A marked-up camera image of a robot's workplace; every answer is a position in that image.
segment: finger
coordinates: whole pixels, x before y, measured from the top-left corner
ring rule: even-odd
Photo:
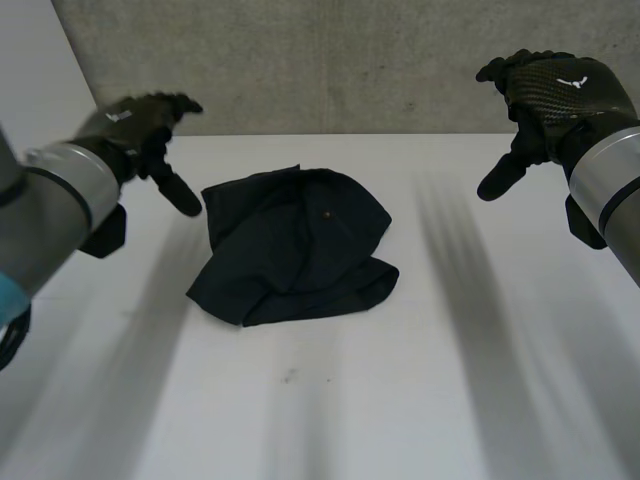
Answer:
[[[478,196],[485,201],[504,195],[525,176],[527,168],[548,161],[543,133],[526,111],[514,109],[518,133],[511,142],[511,152],[503,155],[478,186]]]
[[[504,62],[505,60],[502,57],[497,57],[491,60],[476,74],[476,82],[493,82],[498,73],[502,70]]]
[[[591,224],[571,195],[567,197],[564,205],[567,211],[569,230],[573,236],[595,250],[606,248],[607,242]]]
[[[202,105],[189,98],[184,93],[173,95],[173,102],[183,113],[202,113]]]
[[[171,171],[171,167],[162,175],[151,174],[151,178],[158,185],[158,190],[178,211],[188,217],[195,217],[202,212],[202,204],[193,190],[185,183],[182,178]]]
[[[184,93],[163,95],[162,98],[171,104],[171,113],[175,122],[182,120],[185,113],[202,113],[203,108],[195,100],[189,98]]]
[[[478,197],[485,202],[493,201],[515,185],[527,173],[527,168],[521,161],[507,153],[502,156],[495,167],[482,179],[478,185]]]

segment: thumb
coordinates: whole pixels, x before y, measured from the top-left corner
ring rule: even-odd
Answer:
[[[502,156],[478,186],[478,196],[485,201],[504,195],[527,173],[531,165],[549,161],[545,140],[537,123],[524,110],[513,110],[518,133],[511,142],[511,152]]]

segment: small dark spot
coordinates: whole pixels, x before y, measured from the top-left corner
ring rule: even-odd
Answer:
[[[287,374],[285,375],[285,377],[282,379],[282,383],[293,383],[297,380],[298,378],[298,369],[296,368],[290,368],[287,371]]]

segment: black ring band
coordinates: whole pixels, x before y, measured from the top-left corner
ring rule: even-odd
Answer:
[[[618,190],[613,197],[609,199],[607,204],[600,212],[600,218],[598,218],[598,230],[600,231],[600,235],[604,238],[604,228],[607,226],[607,222],[613,212],[620,206],[622,202],[624,202],[629,195],[640,188],[640,177],[630,181],[620,190]]]
[[[64,188],[67,192],[69,192],[69,194],[78,202],[78,205],[80,205],[80,208],[82,209],[82,212],[86,217],[89,231],[91,231],[91,228],[93,226],[93,215],[91,214],[91,209],[89,208],[89,204],[84,199],[84,197],[80,195],[75,188],[73,188],[73,185],[67,182],[64,178],[59,177],[54,173],[51,173],[49,170],[44,170],[38,167],[26,167],[26,170],[35,175],[40,175],[42,177],[48,178],[49,180],[57,183],[62,188]]]

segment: glove logo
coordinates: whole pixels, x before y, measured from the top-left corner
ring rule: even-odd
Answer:
[[[127,117],[130,117],[132,113],[129,110],[125,110],[122,113],[105,113],[105,116],[111,120],[113,123],[119,122],[120,120],[124,120]]]
[[[584,85],[587,82],[588,78],[584,77],[579,82],[567,82],[566,80],[562,80],[561,78],[557,78],[556,80],[564,85],[569,85],[570,87],[576,87],[578,90],[580,90],[582,88],[582,85]]]

